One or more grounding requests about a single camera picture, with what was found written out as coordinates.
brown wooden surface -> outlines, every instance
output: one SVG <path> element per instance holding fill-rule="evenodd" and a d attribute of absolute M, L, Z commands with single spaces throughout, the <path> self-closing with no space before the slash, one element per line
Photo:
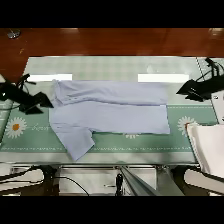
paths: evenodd
<path fill-rule="evenodd" d="M 17 81 L 30 56 L 170 55 L 224 57 L 222 28 L 0 29 L 0 74 Z"/>

wooden floor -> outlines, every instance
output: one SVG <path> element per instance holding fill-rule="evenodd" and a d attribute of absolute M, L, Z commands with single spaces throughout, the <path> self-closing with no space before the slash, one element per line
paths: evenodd
<path fill-rule="evenodd" d="M 222 28 L 0 29 L 0 74 L 17 81 L 30 56 L 169 55 L 224 57 Z"/>

fabric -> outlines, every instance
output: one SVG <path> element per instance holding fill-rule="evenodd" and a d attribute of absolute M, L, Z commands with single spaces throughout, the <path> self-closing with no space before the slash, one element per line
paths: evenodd
<path fill-rule="evenodd" d="M 92 132 L 169 134 L 162 84 L 54 81 L 49 122 L 77 160 L 93 145 Z"/>
<path fill-rule="evenodd" d="M 224 125 L 189 124 L 187 131 L 202 171 L 224 178 Z"/>

light blue shirt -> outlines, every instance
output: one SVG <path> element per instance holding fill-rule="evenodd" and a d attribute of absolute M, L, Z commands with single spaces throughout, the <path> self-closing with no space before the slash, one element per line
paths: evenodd
<path fill-rule="evenodd" d="M 54 88 L 50 125 L 74 160 L 94 145 L 93 131 L 170 133 L 162 84 L 54 81 Z"/>

white rectangle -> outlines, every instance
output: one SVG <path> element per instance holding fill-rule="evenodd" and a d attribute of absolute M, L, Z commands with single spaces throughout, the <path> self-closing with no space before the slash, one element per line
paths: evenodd
<path fill-rule="evenodd" d="M 72 80 L 72 74 L 54 74 L 54 75 L 30 75 L 27 79 L 30 82 L 52 81 L 52 80 Z"/>
<path fill-rule="evenodd" d="M 138 74 L 138 82 L 185 83 L 189 75 L 185 74 Z"/>

